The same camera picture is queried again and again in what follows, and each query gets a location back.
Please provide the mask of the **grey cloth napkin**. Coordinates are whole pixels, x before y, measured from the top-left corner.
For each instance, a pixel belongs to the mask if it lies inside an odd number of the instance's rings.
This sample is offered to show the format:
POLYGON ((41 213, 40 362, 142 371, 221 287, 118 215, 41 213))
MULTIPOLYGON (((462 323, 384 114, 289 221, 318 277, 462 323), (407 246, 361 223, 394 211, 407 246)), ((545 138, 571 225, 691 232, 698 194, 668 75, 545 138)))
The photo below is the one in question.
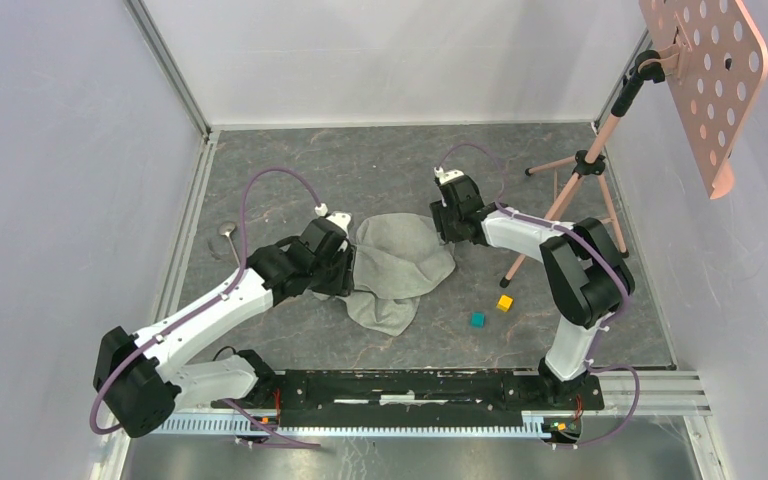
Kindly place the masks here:
POLYGON ((393 337, 412 323, 421 297, 456 268, 454 247, 441 242, 427 216, 369 217, 357 228, 354 245, 354 289, 340 300, 358 325, 393 337))

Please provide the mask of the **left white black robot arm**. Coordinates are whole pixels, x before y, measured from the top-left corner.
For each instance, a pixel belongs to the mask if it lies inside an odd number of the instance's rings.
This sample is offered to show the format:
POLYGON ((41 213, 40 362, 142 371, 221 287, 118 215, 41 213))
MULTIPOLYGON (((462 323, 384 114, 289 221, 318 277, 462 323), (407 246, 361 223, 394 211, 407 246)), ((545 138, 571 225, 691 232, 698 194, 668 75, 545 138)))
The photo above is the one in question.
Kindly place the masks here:
POLYGON ((242 322, 306 291, 347 296, 356 249, 352 217, 333 212, 299 235, 256 249, 217 287, 175 314, 127 333, 117 326, 101 339, 90 426, 104 435, 145 436, 175 411, 225 399, 266 405, 273 379, 244 356, 194 364, 192 358, 242 322))

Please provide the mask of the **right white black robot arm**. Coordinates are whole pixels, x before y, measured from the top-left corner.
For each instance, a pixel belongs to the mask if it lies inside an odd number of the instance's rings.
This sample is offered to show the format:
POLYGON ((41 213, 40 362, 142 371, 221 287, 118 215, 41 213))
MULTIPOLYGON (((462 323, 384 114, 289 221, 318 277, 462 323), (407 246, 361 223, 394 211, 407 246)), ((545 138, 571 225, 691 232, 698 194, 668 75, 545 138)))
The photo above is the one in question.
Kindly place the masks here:
POLYGON ((537 392, 551 408, 572 401, 583 385, 599 328, 623 308, 635 288, 622 255, 601 221, 550 221, 499 202, 485 203, 460 170, 434 170, 441 198, 431 203, 435 228, 446 243, 506 249, 539 261, 561 318, 538 366, 537 392))

